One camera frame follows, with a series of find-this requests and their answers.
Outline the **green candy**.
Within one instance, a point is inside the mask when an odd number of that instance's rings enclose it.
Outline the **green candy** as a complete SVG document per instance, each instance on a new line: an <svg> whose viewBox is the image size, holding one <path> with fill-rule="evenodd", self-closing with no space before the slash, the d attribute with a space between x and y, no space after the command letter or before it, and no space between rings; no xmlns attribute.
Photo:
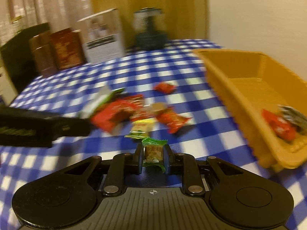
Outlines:
<svg viewBox="0 0 307 230"><path fill-rule="evenodd" d="M150 137L144 138L142 140L144 148L143 166L157 166L162 170L162 173L165 173L163 148L167 143L167 140L157 140Z"/></svg>

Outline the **beige curtain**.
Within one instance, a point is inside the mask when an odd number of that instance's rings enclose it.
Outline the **beige curtain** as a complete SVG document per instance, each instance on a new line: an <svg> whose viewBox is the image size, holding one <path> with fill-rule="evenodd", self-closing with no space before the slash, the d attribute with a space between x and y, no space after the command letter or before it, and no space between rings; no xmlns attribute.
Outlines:
<svg viewBox="0 0 307 230"><path fill-rule="evenodd" d="M91 14L91 0L1 0L1 45L41 23L49 23L53 32L76 30L77 21Z"/></svg>

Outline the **blue white checkered tablecloth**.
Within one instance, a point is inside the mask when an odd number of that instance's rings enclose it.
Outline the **blue white checkered tablecloth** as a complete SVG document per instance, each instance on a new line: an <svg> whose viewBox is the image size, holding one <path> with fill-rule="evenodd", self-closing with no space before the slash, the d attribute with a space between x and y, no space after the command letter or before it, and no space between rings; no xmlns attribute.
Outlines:
<svg viewBox="0 0 307 230"><path fill-rule="evenodd" d="M199 160L216 156L282 184L294 198L289 229L306 229L306 166L276 173L257 164L225 106L205 78L205 67L192 52L216 48L209 40L174 40L156 51L137 51L100 64L85 64L48 78L35 78L12 102L14 108L77 116L102 87L124 88L124 96L143 98L139 118L157 140L175 152ZM17 229L12 196L24 184L99 155L111 159L137 146L129 138L131 122L108 133L95 129L87 137L63 137L52 148L1 147L1 229Z"/></svg>

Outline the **green white snack pack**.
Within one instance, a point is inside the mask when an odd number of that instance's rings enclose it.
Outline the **green white snack pack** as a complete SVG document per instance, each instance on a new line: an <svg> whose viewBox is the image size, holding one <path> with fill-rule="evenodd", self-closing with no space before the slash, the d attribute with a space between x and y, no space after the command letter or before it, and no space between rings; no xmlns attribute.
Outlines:
<svg viewBox="0 0 307 230"><path fill-rule="evenodd" d="M90 118L102 106L110 102L115 96L125 91L125 88L111 89L108 85L102 86L93 99L89 100L78 113L80 118Z"/></svg>

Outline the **large red snack pack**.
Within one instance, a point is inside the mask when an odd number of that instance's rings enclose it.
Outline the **large red snack pack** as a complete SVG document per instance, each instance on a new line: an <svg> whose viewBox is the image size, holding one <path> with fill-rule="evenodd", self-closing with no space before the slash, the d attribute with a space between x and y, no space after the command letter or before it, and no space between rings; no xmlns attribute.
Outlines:
<svg viewBox="0 0 307 230"><path fill-rule="evenodd" d="M92 116L91 123L103 131L112 133L119 123L126 120L132 121L132 118L138 114L144 104L142 94L117 98Z"/></svg>

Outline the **small red candy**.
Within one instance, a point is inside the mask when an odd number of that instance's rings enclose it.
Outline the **small red candy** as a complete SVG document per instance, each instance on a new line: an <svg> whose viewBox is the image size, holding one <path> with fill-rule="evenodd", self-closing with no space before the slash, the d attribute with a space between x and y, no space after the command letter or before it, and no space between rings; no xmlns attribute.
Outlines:
<svg viewBox="0 0 307 230"><path fill-rule="evenodd" d="M163 94L171 94L176 90L176 86L167 82L160 82L155 85L154 90Z"/></svg>

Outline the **orange plastic tray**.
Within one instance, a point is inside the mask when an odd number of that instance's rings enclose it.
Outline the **orange plastic tray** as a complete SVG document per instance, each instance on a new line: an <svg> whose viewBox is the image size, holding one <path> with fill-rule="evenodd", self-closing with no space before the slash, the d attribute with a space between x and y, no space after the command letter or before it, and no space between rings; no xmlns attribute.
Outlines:
<svg viewBox="0 0 307 230"><path fill-rule="evenodd" d="M279 114L290 106L306 115L306 81L261 52L195 49L206 79L234 117L263 168L295 169L306 163L306 133L286 141L276 135L262 110Z"/></svg>

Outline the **white product box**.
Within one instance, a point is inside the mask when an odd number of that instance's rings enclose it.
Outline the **white product box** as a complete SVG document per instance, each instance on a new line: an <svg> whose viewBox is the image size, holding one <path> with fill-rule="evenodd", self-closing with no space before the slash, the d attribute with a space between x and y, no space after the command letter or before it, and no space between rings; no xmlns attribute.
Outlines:
<svg viewBox="0 0 307 230"><path fill-rule="evenodd" d="M116 8L84 17L77 21L85 56L99 64L125 56L119 10Z"/></svg>

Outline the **brown metallic tin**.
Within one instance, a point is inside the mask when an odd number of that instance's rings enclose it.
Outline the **brown metallic tin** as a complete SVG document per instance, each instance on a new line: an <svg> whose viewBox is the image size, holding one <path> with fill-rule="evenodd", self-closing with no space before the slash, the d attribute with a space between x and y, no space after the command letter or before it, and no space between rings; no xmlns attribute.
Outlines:
<svg viewBox="0 0 307 230"><path fill-rule="evenodd" d="M29 40L32 56L37 71L43 77L50 77L58 72L50 41L50 30L35 35Z"/></svg>

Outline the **red gift box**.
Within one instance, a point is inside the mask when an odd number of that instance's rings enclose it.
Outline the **red gift box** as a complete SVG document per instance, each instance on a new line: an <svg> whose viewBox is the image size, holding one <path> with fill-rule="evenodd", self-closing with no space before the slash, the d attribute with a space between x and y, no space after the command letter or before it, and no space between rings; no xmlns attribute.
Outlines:
<svg viewBox="0 0 307 230"><path fill-rule="evenodd" d="M57 68L65 70L86 63L78 32L66 28L50 35L51 45L55 53Z"/></svg>

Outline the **tan caramel candy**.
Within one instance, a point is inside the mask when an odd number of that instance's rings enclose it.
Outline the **tan caramel candy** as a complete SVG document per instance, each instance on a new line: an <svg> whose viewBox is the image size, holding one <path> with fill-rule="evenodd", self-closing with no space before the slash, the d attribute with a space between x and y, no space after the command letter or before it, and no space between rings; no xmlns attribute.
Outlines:
<svg viewBox="0 0 307 230"><path fill-rule="evenodd" d="M167 108L168 106L164 102L156 102L145 106L147 112L154 116L163 113Z"/></svg>

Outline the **yellow candy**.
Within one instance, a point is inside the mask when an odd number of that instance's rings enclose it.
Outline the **yellow candy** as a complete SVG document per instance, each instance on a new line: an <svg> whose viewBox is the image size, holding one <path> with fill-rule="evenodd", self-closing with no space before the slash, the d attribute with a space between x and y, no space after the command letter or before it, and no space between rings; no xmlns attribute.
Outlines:
<svg viewBox="0 0 307 230"><path fill-rule="evenodd" d="M154 128L154 118L141 119L132 123L131 132L150 132Z"/></svg>

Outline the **dark seaweed snack pack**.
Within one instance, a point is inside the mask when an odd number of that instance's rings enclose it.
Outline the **dark seaweed snack pack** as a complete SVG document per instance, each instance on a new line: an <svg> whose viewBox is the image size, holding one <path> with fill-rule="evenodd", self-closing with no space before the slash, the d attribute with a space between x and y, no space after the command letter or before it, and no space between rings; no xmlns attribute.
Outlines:
<svg viewBox="0 0 307 230"><path fill-rule="evenodd" d="M300 133L306 132L307 118L300 111L291 106L278 105L282 117L295 125Z"/></svg>

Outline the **black chair back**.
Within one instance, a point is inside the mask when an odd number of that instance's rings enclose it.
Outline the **black chair back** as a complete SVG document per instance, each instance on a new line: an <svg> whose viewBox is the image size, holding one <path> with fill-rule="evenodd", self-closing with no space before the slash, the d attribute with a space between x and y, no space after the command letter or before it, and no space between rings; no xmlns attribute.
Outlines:
<svg viewBox="0 0 307 230"><path fill-rule="evenodd" d="M1 46L4 67L17 90L21 93L38 76L29 40L50 29L49 23L38 24L20 31Z"/></svg>

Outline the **green glass humidifier jar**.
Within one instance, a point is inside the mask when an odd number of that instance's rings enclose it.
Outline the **green glass humidifier jar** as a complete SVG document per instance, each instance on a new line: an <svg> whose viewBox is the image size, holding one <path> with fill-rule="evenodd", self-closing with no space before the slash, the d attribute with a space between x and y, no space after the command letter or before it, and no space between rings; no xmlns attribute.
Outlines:
<svg viewBox="0 0 307 230"><path fill-rule="evenodd" d="M134 12L135 47L140 50L164 48L168 41L164 12L146 7Z"/></svg>

